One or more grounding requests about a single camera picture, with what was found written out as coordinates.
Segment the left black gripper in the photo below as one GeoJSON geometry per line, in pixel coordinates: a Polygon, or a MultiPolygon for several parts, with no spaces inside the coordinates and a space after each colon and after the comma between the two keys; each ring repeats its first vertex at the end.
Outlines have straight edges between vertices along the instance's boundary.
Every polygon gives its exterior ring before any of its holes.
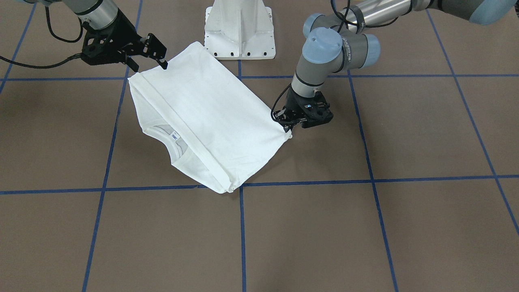
{"type": "Polygon", "coordinates": [[[310,128],[326,124],[334,118],[330,104],[319,90],[315,91],[314,97],[306,98],[298,95],[291,86],[287,86],[276,99],[274,106],[286,91],[288,93],[285,106],[280,111],[274,111],[274,121],[283,127],[285,133],[297,124],[301,124],[302,128],[310,128]]]}

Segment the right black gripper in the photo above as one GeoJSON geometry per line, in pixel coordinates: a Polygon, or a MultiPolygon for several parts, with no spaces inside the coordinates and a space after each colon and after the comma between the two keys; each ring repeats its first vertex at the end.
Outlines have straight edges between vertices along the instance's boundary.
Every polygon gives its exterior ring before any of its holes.
{"type": "Polygon", "coordinates": [[[153,33],[145,38],[138,35],[122,11],[117,11],[114,21],[106,28],[95,30],[86,21],[82,26],[86,34],[80,59],[85,63],[123,63],[137,73],[139,65],[130,56],[140,55],[155,60],[163,70],[167,69],[166,46],[153,33]]]}

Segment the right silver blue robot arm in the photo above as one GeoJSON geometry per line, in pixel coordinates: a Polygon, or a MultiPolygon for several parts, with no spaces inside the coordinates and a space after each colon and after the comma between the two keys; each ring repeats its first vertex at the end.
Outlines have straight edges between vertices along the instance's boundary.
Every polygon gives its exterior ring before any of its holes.
{"type": "Polygon", "coordinates": [[[64,0],[63,3],[86,30],[82,52],[54,65],[24,65],[26,68],[50,69],[81,59],[88,65],[122,63],[138,72],[139,65],[131,57],[140,55],[167,69],[167,48],[152,33],[146,37],[138,35],[135,26],[112,0],[64,0]]]}

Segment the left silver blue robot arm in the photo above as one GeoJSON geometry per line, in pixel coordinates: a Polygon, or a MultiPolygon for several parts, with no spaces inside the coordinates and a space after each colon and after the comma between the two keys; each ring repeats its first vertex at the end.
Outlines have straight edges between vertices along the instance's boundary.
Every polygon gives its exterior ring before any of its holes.
{"type": "Polygon", "coordinates": [[[283,93],[282,109],[271,109],[271,118],[290,132],[296,125],[316,127],[332,120],[330,105],[322,94],[326,78],[332,73],[367,68],[381,54],[381,44],[369,28],[393,24],[414,11],[435,9],[486,26],[510,11],[515,0],[362,0],[348,1],[339,10],[332,0],[332,14],[315,13],[304,22],[305,43],[290,85],[283,93]]]}

